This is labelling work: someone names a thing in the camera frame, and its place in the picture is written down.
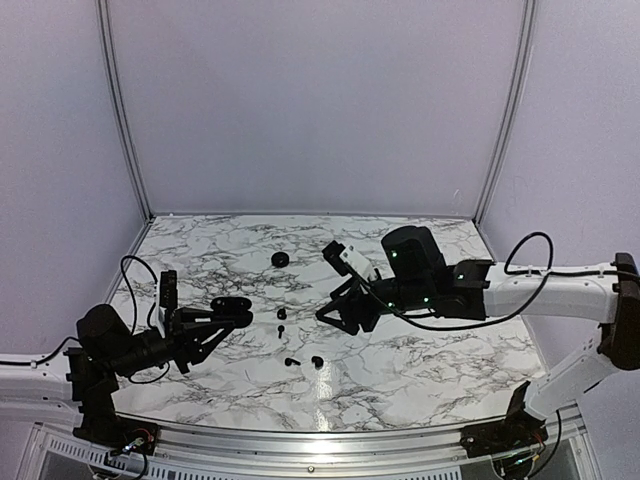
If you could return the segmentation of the black ear hook earbud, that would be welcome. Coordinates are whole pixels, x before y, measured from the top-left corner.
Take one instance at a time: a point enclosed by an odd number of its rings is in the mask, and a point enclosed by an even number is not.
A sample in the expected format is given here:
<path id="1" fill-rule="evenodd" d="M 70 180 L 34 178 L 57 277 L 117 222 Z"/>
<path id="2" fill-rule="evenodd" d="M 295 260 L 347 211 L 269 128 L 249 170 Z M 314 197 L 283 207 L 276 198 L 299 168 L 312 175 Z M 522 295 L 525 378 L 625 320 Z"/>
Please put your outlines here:
<path id="1" fill-rule="evenodd" d="M 323 358 L 322 358 L 322 357 L 319 357 L 319 356 L 313 356 L 313 357 L 312 357 L 312 359 L 311 359 L 311 361 L 312 361 L 312 364 L 314 365 L 314 367 L 315 367 L 316 369 L 320 369 L 320 368 L 322 368 L 322 367 L 323 367 L 323 365 L 324 365 L 324 360 L 323 360 Z"/>

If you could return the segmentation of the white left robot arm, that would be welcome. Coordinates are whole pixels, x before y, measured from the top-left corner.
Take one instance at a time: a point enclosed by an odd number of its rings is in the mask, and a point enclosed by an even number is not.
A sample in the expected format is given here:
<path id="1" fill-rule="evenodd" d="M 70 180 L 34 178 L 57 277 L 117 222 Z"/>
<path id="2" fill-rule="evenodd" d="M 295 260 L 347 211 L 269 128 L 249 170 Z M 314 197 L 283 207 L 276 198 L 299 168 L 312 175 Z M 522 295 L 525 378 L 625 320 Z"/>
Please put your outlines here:
<path id="1" fill-rule="evenodd" d="M 150 368 L 174 366 L 183 375 L 208 358 L 234 330 L 251 324 L 249 311 L 233 313 L 190 307 L 170 312 L 165 330 L 132 333 L 116 310 L 100 304 L 76 323 L 76 347 L 60 347 L 41 358 L 1 362 L 1 401 L 43 410 L 80 406 L 91 411 L 89 431 L 106 445 L 125 438 L 126 423 L 109 408 L 120 378 Z"/>

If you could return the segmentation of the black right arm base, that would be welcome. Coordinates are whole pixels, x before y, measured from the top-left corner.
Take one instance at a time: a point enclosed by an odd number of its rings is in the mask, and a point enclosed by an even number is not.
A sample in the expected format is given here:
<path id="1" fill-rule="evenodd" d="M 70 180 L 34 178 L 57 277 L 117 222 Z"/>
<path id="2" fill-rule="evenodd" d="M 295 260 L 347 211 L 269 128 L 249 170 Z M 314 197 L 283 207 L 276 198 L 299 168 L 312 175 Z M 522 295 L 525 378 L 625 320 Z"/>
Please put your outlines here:
<path id="1" fill-rule="evenodd" d="M 530 384 L 526 381 L 514 390 L 503 419 L 461 429 L 460 445 L 469 458 L 542 444 L 548 439 L 545 421 L 525 411 L 525 394 Z"/>

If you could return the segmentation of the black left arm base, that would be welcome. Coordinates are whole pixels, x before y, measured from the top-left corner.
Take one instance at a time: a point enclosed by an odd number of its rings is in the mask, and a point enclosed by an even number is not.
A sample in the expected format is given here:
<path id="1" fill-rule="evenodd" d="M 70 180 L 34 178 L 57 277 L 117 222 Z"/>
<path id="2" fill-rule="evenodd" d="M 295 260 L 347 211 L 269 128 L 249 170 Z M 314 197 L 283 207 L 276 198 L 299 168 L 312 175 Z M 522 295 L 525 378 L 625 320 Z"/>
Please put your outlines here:
<path id="1" fill-rule="evenodd" d="M 73 436 L 111 449 L 111 455 L 131 452 L 152 455 L 160 428 L 157 424 L 120 416 L 111 396 L 85 399 L 78 407 L 81 423 Z"/>

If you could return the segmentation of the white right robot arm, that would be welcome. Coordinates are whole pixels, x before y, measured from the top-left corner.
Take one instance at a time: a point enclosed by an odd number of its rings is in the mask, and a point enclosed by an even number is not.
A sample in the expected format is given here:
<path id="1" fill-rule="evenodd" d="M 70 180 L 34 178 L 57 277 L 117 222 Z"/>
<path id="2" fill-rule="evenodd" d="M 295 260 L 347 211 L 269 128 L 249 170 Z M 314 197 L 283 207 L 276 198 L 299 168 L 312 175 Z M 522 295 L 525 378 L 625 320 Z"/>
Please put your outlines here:
<path id="1" fill-rule="evenodd" d="M 356 335 L 370 333 L 384 315 L 420 330 L 445 333 L 497 327 L 515 318 L 591 321 L 593 333 L 545 376 L 518 387 L 495 438 L 515 448 L 543 421 L 617 373 L 639 368 L 639 268 L 629 253 L 610 262 L 557 267 L 467 259 L 446 262 L 431 230 L 404 226 L 381 245 L 389 278 L 352 245 L 322 251 L 345 281 L 317 313 L 318 321 Z"/>

